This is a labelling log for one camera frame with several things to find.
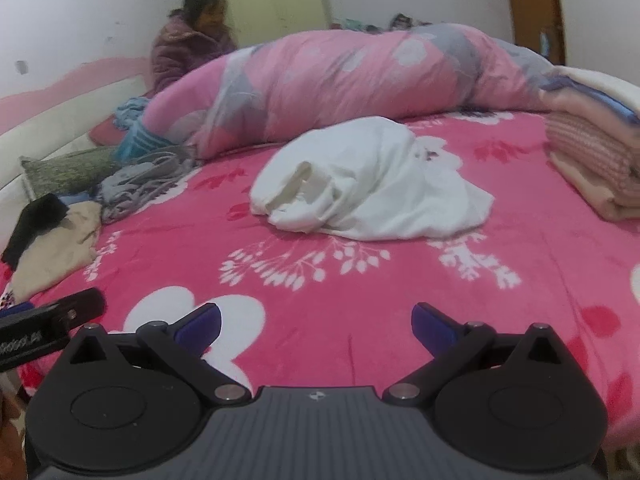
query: wooden door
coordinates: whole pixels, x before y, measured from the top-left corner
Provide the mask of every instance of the wooden door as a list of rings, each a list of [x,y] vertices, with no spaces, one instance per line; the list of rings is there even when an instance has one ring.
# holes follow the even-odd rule
[[[510,0],[515,43],[564,64],[560,0]]]

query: white headboard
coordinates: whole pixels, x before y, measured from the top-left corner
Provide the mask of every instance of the white headboard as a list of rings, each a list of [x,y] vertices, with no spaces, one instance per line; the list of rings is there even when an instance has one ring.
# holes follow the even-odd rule
[[[86,134],[124,101],[145,92],[143,77],[131,77],[69,99],[0,135],[0,251],[28,203],[18,158],[42,160],[94,147]]]

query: red pillow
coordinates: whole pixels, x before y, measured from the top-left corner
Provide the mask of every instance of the red pillow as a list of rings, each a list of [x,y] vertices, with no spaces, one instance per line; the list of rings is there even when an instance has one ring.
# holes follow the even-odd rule
[[[89,138],[98,146],[117,146],[127,135],[113,125],[115,117],[110,115],[89,132]]]

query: purple jacket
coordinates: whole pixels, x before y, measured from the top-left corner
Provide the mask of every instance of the purple jacket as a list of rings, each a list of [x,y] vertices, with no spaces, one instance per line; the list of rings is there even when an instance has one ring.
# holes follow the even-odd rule
[[[161,92],[185,74],[235,49],[228,30],[217,38],[210,38],[193,30],[180,14],[173,16],[158,34],[151,51],[152,94]]]

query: ribbed gray surface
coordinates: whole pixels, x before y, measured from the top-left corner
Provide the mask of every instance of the ribbed gray surface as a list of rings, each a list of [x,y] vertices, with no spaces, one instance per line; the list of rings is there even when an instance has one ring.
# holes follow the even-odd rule
[[[80,477],[53,468],[38,480]],[[588,468],[519,476],[466,458],[418,410],[383,404],[371,388],[265,388],[244,408],[213,414],[181,455],[119,480],[597,480]]]

